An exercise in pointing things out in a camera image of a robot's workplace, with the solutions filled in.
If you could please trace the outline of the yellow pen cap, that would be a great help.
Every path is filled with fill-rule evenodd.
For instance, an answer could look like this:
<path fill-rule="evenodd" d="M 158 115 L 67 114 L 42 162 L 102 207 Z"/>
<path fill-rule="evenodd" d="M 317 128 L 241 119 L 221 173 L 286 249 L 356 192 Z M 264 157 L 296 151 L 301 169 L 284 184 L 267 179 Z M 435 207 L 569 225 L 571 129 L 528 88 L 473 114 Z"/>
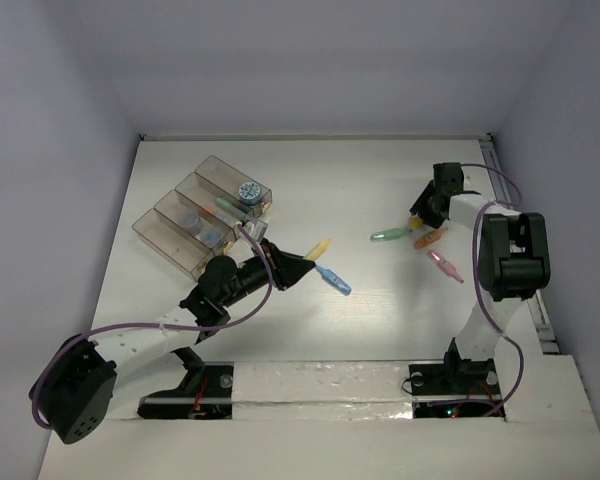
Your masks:
<path fill-rule="evenodd" d="M 423 225 L 423 220 L 418 216 L 412 216 L 409 220 L 409 228 L 411 230 L 417 230 Z"/>

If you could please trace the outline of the yellow highlighter pen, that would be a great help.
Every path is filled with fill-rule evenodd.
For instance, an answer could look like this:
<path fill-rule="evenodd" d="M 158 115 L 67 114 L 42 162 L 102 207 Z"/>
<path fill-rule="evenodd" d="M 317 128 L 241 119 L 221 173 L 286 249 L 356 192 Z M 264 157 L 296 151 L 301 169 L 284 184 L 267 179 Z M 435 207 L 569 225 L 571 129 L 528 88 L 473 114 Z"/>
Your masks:
<path fill-rule="evenodd" d="M 330 243 L 331 243 L 330 239 L 327 239 L 327 240 L 324 240 L 324 241 L 321 241 L 321 242 L 317 243 L 304 256 L 304 259 L 315 262 L 316 260 L 318 260 L 327 251 L 327 249 L 329 248 Z"/>

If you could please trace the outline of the blue clear clip pen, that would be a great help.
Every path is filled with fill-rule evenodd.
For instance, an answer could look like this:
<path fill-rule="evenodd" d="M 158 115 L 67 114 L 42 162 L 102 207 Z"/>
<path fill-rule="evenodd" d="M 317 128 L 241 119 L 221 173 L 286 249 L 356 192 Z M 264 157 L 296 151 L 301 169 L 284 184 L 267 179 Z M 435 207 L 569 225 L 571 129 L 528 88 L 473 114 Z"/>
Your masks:
<path fill-rule="evenodd" d="M 315 269 L 321 276 L 322 280 L 329 284 L 332 288 L 337 290 L 339 293 L 345 296 L 351 294 L 352 288 L 332 270 L 324 268 L 320 265 L 317 265 Z"/>

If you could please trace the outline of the green highlighter pen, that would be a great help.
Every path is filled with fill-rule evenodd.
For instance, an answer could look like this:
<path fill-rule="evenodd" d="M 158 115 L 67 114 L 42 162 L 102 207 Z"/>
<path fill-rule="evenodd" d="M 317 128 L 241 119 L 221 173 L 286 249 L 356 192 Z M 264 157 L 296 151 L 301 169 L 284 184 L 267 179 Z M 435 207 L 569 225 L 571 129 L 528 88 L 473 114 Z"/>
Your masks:
<path fill-rule="evenodd" d="M 236 218 L 243 218 L 246 215 L 246 213 L 242 209 L 234 206 L 230 201 L 224 198 L 218 197 L 216 199 L 216 204 L 221 209 L 225 210 L 227 213 L 233 215 Z"/>

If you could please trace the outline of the blue slime jar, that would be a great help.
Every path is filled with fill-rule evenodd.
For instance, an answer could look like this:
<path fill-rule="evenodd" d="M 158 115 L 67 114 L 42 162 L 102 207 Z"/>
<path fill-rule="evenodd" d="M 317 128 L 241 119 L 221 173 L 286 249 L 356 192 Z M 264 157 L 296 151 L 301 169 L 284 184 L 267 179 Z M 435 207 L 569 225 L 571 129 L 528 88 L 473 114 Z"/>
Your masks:
<path fill-rule="evenodd" d="M 256 205 L 260 202 L 261 197 L 262 187 L 258 182 L 246 181 L 238 188 L 238 198 L 244 205 Z"/>

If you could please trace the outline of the orange tip marker pen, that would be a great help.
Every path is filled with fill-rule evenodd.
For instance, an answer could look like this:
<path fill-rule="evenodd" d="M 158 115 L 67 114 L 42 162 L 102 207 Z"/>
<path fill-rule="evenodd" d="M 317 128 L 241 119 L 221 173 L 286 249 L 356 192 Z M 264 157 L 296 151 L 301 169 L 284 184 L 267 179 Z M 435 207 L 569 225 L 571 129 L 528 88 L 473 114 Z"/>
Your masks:
<path fill-rule="evenodd" d="M 226 225 L 233 226 L 235 224 L 234 219 L 226 216 L 219 210 L 214 210 L 209 206 L 203 206 L 203 210 L 206 211 L 207 213 L 209 213 L 210 215 L 213 215 L 215 218 L 222 221 Z"/>

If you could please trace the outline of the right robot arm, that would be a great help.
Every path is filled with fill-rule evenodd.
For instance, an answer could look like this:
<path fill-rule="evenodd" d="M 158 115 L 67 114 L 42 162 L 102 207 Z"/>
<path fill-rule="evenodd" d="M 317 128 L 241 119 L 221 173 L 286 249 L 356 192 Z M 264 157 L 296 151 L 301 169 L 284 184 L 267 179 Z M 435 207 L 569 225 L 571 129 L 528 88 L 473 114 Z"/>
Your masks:
<path fill-rule="evenodd" d="M 545 217 L 519 212 L 464 185 L 463 165 L 437 163 L 433 178 L 410 213 L 432 228 L 446 222 L 471 230 L 471 263 L 476 304 L 452 340 L 459 358 L 440 368 L 442 384 L 462 392 L 477 378 L 471 362 L 493 358 L 497 343 L 522 303 L 545 288 L 551 277 Z"/>

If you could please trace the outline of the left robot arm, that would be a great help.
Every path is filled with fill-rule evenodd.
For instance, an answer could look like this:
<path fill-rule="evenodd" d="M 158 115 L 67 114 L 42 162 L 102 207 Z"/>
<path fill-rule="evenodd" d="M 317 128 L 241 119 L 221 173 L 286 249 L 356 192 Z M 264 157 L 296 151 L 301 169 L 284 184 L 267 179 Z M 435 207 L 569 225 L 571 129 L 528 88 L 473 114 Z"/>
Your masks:
<path fill-rule="evenodd" d="M 226 255 L 209 260 L 196 286 L 170 313 L 148 322 L 109 325 L 65 340 L 29 391 L 32 416 L 67 444 L 86 438 L 104 420 L 119 381 L 166 355 L 172 389 L 141 398 L 145 419 L 222 419 L 231 394 L 221 379 L 227 365 L 207 366 L 194 346 L 217 332 L 242 324 L 229 308 L 250 294 L 285 291 L 315 269 L 314 261 L 280 250 L 267 239 L 253 243 L 242 263 Z"/>

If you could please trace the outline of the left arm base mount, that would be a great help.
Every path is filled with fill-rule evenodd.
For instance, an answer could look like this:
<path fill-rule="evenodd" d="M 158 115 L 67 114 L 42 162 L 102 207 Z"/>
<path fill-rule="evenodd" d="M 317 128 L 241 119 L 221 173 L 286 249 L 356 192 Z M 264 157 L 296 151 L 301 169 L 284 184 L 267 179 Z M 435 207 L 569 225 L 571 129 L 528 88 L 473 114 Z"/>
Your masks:
<path fill-rule="evenodd" d="M 190 347 L 173 354 L 185 375 L 177 387 L 140 399 L 137 415 L 145 420 L 228 420 L 233 416 L 233 363 L 205 363 Z"/>

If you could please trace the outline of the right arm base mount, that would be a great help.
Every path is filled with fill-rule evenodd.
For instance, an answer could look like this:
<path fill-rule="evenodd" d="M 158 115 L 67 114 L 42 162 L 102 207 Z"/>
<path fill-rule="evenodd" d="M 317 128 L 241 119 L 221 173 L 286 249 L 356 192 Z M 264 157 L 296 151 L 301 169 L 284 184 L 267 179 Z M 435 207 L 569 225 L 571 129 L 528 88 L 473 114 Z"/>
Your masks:
<path fill-rule="evenodd" d="M 470 360 L 461 356 L 452 339 L 441 362 L 409 365 L 401 383 L 415 399 L 417 418 L 503 417 L 501 391 L 493 359 Z"/>

